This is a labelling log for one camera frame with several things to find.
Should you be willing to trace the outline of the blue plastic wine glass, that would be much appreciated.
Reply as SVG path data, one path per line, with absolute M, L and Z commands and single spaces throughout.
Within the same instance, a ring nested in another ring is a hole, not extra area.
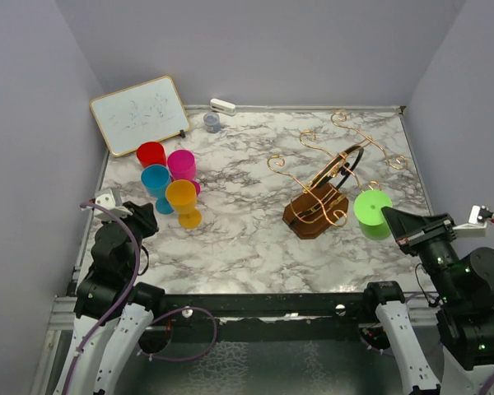
M 164 165 L 149 165 L 142 171 L 141 182 L 148 194 L 156 199 L 156 210 L 162 215 L 169 215 L 174 209 L 165 197 L 170 185 L 170 171 Z

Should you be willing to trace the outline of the yellow plastic wine glass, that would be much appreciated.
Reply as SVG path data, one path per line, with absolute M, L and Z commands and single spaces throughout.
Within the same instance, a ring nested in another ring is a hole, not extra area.
M 177 213 L 180 226 L 190 230 L 200 225 L 202 215 L 196 208 L 198 195 L 191 181 L 179 179 L 171 182 L 165 191 L 165 197 Z

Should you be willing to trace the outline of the green plastic wine glass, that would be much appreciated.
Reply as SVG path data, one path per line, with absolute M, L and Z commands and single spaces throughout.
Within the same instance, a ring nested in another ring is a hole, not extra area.
M 353 204 L 353 212 L 366 238 L 382 240 L 391 235 L 382 209 L 392 206 L 390 197 L 380 190 L 367 190 L 357 196 Z

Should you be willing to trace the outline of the red plastic wine glass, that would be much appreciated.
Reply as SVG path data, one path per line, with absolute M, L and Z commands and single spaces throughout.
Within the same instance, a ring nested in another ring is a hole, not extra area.
M 143 169 L 151 165 L 166 166 L 164 147 L 159 142 L 145 142 L 136 151 L 136 156 Z

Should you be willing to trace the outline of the magenta plastic wine glass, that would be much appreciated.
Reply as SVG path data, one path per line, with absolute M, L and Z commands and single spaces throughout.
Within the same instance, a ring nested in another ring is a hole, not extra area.
M 197 166 L 195 156 L 188 150 L 173 151 L 167 158 L 167 168 L 173 180 L 184 179 L 190 181 L 196 189 L 196 194 L 200 194 L 201 187 L 195 180 Z

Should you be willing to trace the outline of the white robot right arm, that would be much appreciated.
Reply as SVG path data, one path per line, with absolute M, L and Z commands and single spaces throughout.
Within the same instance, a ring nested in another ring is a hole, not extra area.
M 437 329 L 444 371 L 438 379 L 412 328 L 398 283 L 371 282 L 361 302 L 363 315 L 379 322 L 388 338 L 406 394 L 487 394 L 494 384 L 494 249 L 481 247 L 459 258 L 458 237 L 481 237 L 494 211 L 474 206 L 468 222 L 447 214 L 418 216 L 382 208 L 400 250 L 421 261 L 436 288 Z

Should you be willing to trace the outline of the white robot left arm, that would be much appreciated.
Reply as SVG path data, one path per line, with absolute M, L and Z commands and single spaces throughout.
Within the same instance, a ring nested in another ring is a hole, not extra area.
M 137 282 L 144 239 L 158 231 L 154 206 L 95 200 L 104 214 L 91 248 L 92 264 L 79 287 L 72 340 L 56 394 L 111 394 L 148 325 L 165 316 L 164 291 Z

